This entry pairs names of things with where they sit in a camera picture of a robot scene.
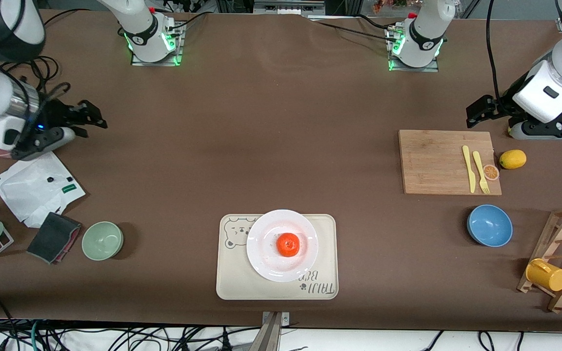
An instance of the plastic knife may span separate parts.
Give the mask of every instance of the plastic knife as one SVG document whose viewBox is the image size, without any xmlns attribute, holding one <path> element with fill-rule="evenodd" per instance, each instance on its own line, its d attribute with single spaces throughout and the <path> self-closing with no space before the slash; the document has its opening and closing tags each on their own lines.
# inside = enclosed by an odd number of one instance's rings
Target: plastic knife
<svg viewBox="0 0 562 351">
<path fill-rule="evenodd" d="M 476 175 L 472 171 L 472 165 L 470 163 L 470 148 L 467 145 L 462 147 L 463 157 L 465 158 L 465 165 L 468 167 L 468 178 L 470 178 L 470 193 L 476 190 Z"/>
</svg>

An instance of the orange slice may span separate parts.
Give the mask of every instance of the orange slice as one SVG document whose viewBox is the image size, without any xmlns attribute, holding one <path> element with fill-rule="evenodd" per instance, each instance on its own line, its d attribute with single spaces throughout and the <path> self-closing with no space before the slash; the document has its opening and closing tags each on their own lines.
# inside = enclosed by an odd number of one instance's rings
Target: orange slice
<svg viewBox="0 0 562 351">
<path fill-rule="evenodd" d="M 299 253 L 301 242 L 299 237 L 292 233 L 283 233 L 277 238 L 277 250 L 283 257 L 296 256 Z"/>
<path fill-rule="evenodd" d="M 482 171 L 484 172 L 484 177 L 487 178 L 487 180 L 496 180 L 498 177 L 500 177 L 498 168 L 493 166 L 493 164 L 485 165 L 482 168 Z"/>
</svg>

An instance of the brown tablecloth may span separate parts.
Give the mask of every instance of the brown tablecloth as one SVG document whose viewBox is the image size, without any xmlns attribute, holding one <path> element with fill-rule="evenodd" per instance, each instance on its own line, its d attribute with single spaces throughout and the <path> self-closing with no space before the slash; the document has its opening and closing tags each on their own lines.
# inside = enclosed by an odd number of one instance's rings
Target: brown tablecloth
<svg viewBox="0 0 562 351">
<path fill-rule="evenodd" d="M 72 84 L 61 99 L 86 98 L 109 123 L 56 151 L 88 193 L 65 215 L 115 222 L 125 244 L 94 262 L 78 240 L 46 265 L 24 253 L 36 230 L 0 199 L 16 240 L 0 255 L 0 298 L 14 317 L 258 325 L 262 311 L 290 311 L 301 327 L 562 331 L 547 295 L 515 289 L 549 211 L 562 209 L 562 141 L 513 140 L 506 119 L 484 122 L 475 130 L 491 131 L 497 152 L 528 154 L 502 173 L 504 195 L 403 194 L 398 130 L 465 130 L 466 106 L 493 93 L 484 21 L 452 23 L 436 74 L 390 72 L 382 41 L 293 15 L 206 16 L 181 67 L 131 67 L 118 27 L 110 13 L 64 16 L 44 54 L 62 66 L 54 84 Z M 561 37 L 551 21 L 494 22 L 500 87 Z M 11 164 L 0 159 L 0 173 Z M 486 202 L 513 220 L 504 247 L 466 232 Z M 279 208 L 334 216 L 339 295 L 221 300 L 220 219 Z"/>
</svg>

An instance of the yellow mug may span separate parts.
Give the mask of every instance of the yellow mug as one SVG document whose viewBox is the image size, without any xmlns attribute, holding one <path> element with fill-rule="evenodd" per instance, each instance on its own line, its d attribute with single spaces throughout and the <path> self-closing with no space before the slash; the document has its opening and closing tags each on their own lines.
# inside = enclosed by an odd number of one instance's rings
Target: yellow mug
<svg viewBox="0 0 562 351">
<path fill-rule="evenodd" d="M 526 279 L 551 291 L 562 289 L 562 269 L 541 258 L 535 258 L 528 264 Z"/>
</svg>

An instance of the white plate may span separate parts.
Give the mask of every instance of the white plate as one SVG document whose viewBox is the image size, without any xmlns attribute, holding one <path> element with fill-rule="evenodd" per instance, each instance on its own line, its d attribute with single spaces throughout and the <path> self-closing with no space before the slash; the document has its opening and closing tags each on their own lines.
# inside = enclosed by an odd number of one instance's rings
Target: white plate
<svg viewBox="0 0 562 351">
<path fill-rule="evenodd" d="M 277 238 L 283 233 L 299 237 L 299 253 L 283 257 Z M 262 277 L 273 282 L 292 282 L 314 265 L 318 256 L 318 235 L 307 218 L 290 210 L 275 210 L 261 216 L 251 227 L 246 242 L 248 261 Z"/>
</svg>

